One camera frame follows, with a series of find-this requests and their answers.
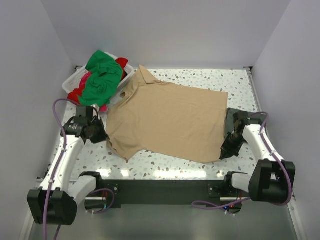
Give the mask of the beige t shirt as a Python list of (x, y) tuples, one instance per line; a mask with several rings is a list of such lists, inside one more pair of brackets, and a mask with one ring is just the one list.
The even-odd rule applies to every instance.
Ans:
[(128, 160), (141, 150), (216, 162), (225, 136), (226, 92), (161, 81), (140, 66), (107, 113), (108, 145)]

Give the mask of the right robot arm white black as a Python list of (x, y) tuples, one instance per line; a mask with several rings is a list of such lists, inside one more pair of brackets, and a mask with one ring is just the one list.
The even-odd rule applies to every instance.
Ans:
[(243, 144), (247, 143), (257, 162), (251, 175), (229, 172), (220, 189), (230, 197), (242, 191), (248, 193), (252, 201), (283, 206), (291, 200), (296, 167), (293, 162), (285, 161), (272, 145), (266, 133), (268, 119), (266, 112), (227, 109), (220, 160), (239, 156)]

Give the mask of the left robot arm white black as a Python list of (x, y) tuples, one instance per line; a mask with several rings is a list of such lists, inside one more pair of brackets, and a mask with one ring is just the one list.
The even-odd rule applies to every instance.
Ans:
[(75, 116), (63, 126), (59, 153), (37, 189), (27, 194), (27, 202), (36, 224), (70, 226), (76, 219), (79, 205), (86, 196), (99, 196), (104, 190), (99, 172), (85, 171), (71, 184), (70, 179), (85, 143), (105, 142), (103, 120), (93, 106), (77, 106)]

